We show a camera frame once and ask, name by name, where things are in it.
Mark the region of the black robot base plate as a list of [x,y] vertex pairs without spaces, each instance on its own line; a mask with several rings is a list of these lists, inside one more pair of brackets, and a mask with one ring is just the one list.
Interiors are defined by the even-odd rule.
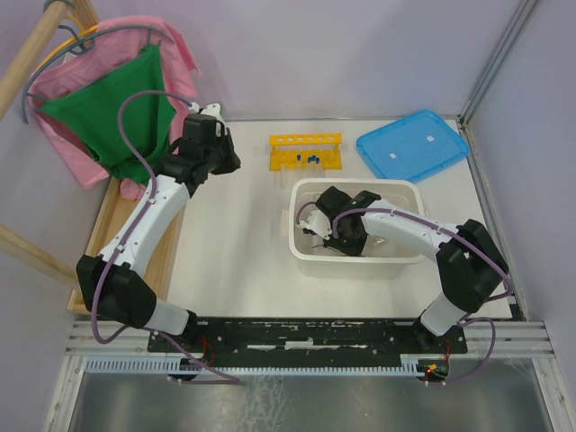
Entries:
[[215,367],[240,368],[392,367],[402,355],[468,352],[461,328],[435,337],[405,319],[203,317],[174,341]]

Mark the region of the blue plastic bin lid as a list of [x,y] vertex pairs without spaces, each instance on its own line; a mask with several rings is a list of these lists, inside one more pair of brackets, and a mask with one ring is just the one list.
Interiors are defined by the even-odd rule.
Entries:
[[367,132],[356,150],[378,178],[413,184],[467,158],[469,146],[439,115],[422,110]]

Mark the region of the yellow test tube rack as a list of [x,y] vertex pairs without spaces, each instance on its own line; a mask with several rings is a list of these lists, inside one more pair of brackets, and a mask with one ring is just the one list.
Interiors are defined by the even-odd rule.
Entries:
[[[314,167],[323,170],[341,170],[342,159],[340,132],[309,132],[301,134],[277,134],[269,137],[269,169],[302,170]],[[320,159],[307,163],[307,158],[315,155]]]

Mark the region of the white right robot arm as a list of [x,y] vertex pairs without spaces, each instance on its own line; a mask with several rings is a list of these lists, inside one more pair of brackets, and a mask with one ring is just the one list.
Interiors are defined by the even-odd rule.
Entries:
[[351,197],[334,186],[314,203],[298,227],[348,257],[362,255],[367,239],[388,239],[416,250],[437,265],[441,293],[417,318],[414,344],[433,352],[446,332],[511,288],[509,267],[491,235],[477,220],[460,225],[426,218],[366,190]]

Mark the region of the white plastic storage bin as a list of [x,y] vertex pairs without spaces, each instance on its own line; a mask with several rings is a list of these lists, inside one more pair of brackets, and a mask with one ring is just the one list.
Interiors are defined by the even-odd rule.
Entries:
[[394,238],[382,246],[375,246],[368,238],[360,257],[345,256],[330,248],[311,249],[313,243],[322,239],[305,234],[296,226],[295,217],[302,206],[320,198],[329,187],[353,197],[366,190],[379,194],[392,205],[405,211],[424,214],[419,190],[414,184],[401,180],[374,180],[350,178],[308,178],[298,181],[292,188],[289,214],[284,217],[289,248],[298,269],[307,276],[380,279],[394,278],[406,266],[414,265],[424,258],[408,243]]

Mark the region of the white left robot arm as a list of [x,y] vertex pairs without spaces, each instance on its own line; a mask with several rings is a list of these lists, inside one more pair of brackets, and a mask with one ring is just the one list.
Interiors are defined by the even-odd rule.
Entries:
[[154,177],[117,235],[97,256],[84,255],[76,272],[93,320],[105,318],[135,329],[167,333],[178,350],[199,340],[196,316],[161,300],[145,282],[149,260],[168,226],[209,176],[240,168],[233,141],[213,103],[184,120],[177,152],[163,157]]

